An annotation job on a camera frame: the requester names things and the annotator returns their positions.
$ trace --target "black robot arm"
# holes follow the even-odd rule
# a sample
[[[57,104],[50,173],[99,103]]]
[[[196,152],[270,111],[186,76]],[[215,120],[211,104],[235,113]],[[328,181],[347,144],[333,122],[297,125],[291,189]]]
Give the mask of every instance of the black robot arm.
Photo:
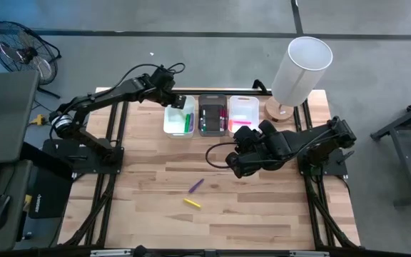
[[[174,73],[162,66],[149,76],[144,74],[123,81],[106,91],[87,96],[76,97],[67,104],[61,104],[58,109],[50,113],[49,121],[52,129],[63,139],[73,139],[95,151],[105,162],[115,161],[114,148],[107,139],[96,138],[83,128],[83,121],[91,112],[122,101],[154,101],[162,106],[171,105],[173,108],[183,109],[185,96],[171,92],[175,81]]]
[[[325,125],[301,132],[276,131],[269,121],[261,122],[259,128],[262,133],[243,126],[234,134],[237,146],[226,163],[238,178],[260,168],[277,170],[302,151],[307,151],[310,165],[319,166],[332,151],[350,148],[356,140],[347,122],[337,116]]]

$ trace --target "concrete floor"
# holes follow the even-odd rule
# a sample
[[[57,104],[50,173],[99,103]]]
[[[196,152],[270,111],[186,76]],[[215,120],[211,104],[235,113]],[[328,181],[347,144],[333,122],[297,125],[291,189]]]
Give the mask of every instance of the concrete floor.
[[[304,32],[411,34],[411,0],[298,0]],[[0,20],[38,29],[112,31],[295,32],[288,0],[0,0]],[[270,85],[290,39],[45,36],[60,48],[59,74],[48,89],[61,102],[111,86],[141,63],[185,62],[178,86],[248,88],[254,79]],[[334,62],[317,85],[326,89],[332,115],[346,119],[358,140],[347,160],[353,209],[362,245],[411,253],[411,207],[392,201],[409,196],[392,142],[369,134],[400,116],[411,104],[411,41],[326,41]],[[37,108],[31,114],[47,114]],[[31,127],[26,140],[41,146],[48,128]],[[45,246],[58,221],[31,221],[30,242]]]

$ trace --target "clear plastic bin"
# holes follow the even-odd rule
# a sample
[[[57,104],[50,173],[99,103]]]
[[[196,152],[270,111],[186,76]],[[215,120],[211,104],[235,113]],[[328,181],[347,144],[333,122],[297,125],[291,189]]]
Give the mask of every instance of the clear plastic bin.
[[[229,98],[228,130],[235,133],[241,126],[257,129],[260,122],[260,102],[256,97]]]
[[[186,96],[185,106],[182,109],[175,109],[168,106],[164,110],[164,132],[170,138],[192,138],[195,127],[195,99],[192,96]],[[193,114],[193,129],[185,133],[186,115]]]

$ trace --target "black cable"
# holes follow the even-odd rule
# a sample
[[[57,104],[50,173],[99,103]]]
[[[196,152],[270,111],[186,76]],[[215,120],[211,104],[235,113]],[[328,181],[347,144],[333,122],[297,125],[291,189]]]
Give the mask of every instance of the black cable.
[[[38,104],[37,107],[41,106],[42,108],[46,109],[47,111],[53,112],[51,109],[49,109],[49,108],[45,107],[43,104],[39,103],[39,101],[37,101],[36,99],[34,99],[34,102],[36,104]]]
[[[180,71],[176,71],[175,69],[173,69],[173,67],[178,66],[178,65],[183,66],[183,68]],[[170,71],[172,74],[179,74],[179,73],[182,73],[183,71],[185,71],[185,68],[186,68],[186,66],[185,66],[184,63],[177,63],[177,64],[174,64],[171,67],[169,67],[168,71]]]
[[[12,178],[14,177],[15,171],[17,170],[17,165],[16,163],[12,164],[12,174],[11,178],[9,181],[7,181],[6,188],[4,189],[3,195],[6,195],[7,189],[9,188],[9,185],[11,184]]]
[[[177,65],[183,65],[183,69],[180,70],[180,71],[173,70],[172,68],[175,67],[175,66],[177,66]],[[108,89],[108,90],[106,90],[106,91],[103,91],[101,94],[99,94],[99,95],[97,95],[97,96],[95,96],[95,97],[105,96],[106,94],[111,93],[114,89],[116,89],[116,88],[121,84],[121,82],[123,82],[123,80],[127,77],[127,75],[129,75],[129,74],[130,74],[132,71],[134,71],[135,69],[140,68],[140,67],[144,67],[144,66],[151,66],[151,67],[155,67],[155,68],[158,68],[158,69],[164,69],[164,70],[166,70],[167,72],[172,73],[172,74],[179,74],[180,72],[182,72],[182,71],[185,69],[185,64],[183,64],[183,63],[174,64],[174,65],[172,65],[171,67],[169,67],[169,68],[167,68],[167,69],[164,68],[164,67],[155,65],[155,64],[139,64],[139,65],[136,65],[136,66],[134,66],[133,68],[131,68],[129,71],[127,71],[127,72],[123,75],[123,77],[121,77],[121,79],[120,79],[114,86],[112,86],[110,89]]]
[[[318,181],[316,181],[315,179],[313,179],[314,176],[310,176],[310,180],[313,181],[313,183],[318,184]]]
[[[348,195],[351,196],[351,192],[350,192],[350,187],[348,186],[348,182],[342,177],[342,176],[337,176],[341,181],[343,181],[343,183],[345,184],[345,186],[347,187],[348,190]]]
[[[211,147],[210,147],[209,149],[207,149],[207,151],[205,152],[205,161],[207,161],[207,163],[209,163],[212,167],[215,167],[215,168],[230,168],[230,166],[219,166],[219,165],[215,165],[215,164],[211,163],[211,162],[208,160],[208,153],[209,153],[210,151],[212,151],[212,149],[214,149],[214,148],[217,147],[217,146],[224,146],[224,145],[230,145],[230,144],[237,144],[237,143],[236,143],[236,142],[217,143],[216,145],[211,146]]]

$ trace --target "marker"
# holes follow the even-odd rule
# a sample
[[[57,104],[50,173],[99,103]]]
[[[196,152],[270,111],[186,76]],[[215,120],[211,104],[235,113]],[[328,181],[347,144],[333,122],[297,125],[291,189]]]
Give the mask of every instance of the marker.
[[[223,130],[224,131],[226,130],[226,119],[227,119],[226,109],[223,109]]]
[[[223,108],[220,108],[220,131],[223,128]]]
[[[242,124],[242,125],[250,125],[251,121],[236,121],[236,120],[233,120],[233,123]]]
[[[194,126],[194,114],[190,114],[190,128],[188,129],[189,132],[193,131]]]
[[[196,207],[198,207],[198,208],[200,208],[200,207],[201,207],[201,205],[199,205],[199,204],[197,204],[197,203],[193,202],[192,200],[188,200],[187,198],[184,198],[183,200],[184,200],[186,203],[191,204],[192,206],[196,206]]]
[[[203,131],[206,131],[206,110],[203,109]]]
[[[204,178],[202,178],[200,181],[194,184],[194,186],[191,187],[190,190],[188,190],[188,192],[193,193],[203,182],[204,182]]]
[[[185,129],[183,130],[183,132],[188,133],[189,128],[190,128],[190,114],[186,114]]]

